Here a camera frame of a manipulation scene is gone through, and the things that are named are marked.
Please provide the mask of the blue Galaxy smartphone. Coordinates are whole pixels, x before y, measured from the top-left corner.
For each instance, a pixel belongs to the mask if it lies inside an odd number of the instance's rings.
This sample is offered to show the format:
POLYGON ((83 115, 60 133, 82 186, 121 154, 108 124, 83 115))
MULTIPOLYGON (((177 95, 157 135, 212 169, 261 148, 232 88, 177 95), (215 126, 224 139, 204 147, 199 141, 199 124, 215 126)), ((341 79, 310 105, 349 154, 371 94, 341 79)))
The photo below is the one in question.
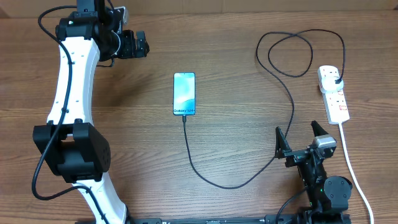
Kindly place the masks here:
POLYGON ((174 74, 173 114, 175 116, 195 115, 196 92, 195 73, 174 74))

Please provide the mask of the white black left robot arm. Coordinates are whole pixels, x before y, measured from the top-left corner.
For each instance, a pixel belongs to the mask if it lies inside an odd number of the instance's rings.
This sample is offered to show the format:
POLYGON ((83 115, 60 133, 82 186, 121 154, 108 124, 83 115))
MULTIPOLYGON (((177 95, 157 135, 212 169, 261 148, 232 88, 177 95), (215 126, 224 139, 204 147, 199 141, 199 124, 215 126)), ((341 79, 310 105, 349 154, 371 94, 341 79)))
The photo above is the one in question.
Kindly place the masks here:
POLYGON ((41 153, 39 164, 79 191, 95 223, 132 223, 109 176, 109 142, 95 128, 92 96, 95 70, 112 67, 117 58, 149 53, 143 31, 125 29, 129 13, 111 1, 78 1, 51 34, 60 49, 57 89, 47 122, 32 137, 41 153))

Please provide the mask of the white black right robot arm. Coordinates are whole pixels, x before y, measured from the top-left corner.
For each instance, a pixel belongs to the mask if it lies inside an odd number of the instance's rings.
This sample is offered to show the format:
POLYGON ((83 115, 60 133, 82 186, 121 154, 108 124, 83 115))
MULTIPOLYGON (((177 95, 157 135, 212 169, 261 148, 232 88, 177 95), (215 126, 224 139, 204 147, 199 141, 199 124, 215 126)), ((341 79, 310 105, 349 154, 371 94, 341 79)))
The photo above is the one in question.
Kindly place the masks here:
POLYGON ((280 223, 284 208, 298 196, 307 193, 310 205, 301 207, 297 213, 285 216, 284 223, 350 223, 348 209, 353 184, 346 177, 327 176, 323 162, 331 158, 336 149, 336 139, 329 135, 316 121, 311 122, 313 142, 307 148, 293 151, 281 129, 275 129, 275 157, 285 159, 286 167, 296 167, 304 189, 288 199, 275 216, 280 223))

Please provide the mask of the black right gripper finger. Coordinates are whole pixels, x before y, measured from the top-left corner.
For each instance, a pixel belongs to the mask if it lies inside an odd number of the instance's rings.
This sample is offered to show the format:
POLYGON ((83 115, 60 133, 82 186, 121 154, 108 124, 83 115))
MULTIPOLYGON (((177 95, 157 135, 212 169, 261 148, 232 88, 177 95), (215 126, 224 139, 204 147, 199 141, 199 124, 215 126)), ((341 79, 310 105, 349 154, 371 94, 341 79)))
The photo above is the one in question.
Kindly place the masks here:
POLYGON ((291 147, 289 146, 282 130, 279 127, 275 129, 276 144, 275 144, 275 157, 285 157, 285 155, 291 152, 291 147))
POLYGON ((323 136, 323 135, 327 135, 328 132, 326 132, 319 124, 317 121, 312 121, 311 122, 311 126, 313 129, 313 133, 315 137, 318 136, 323 136))

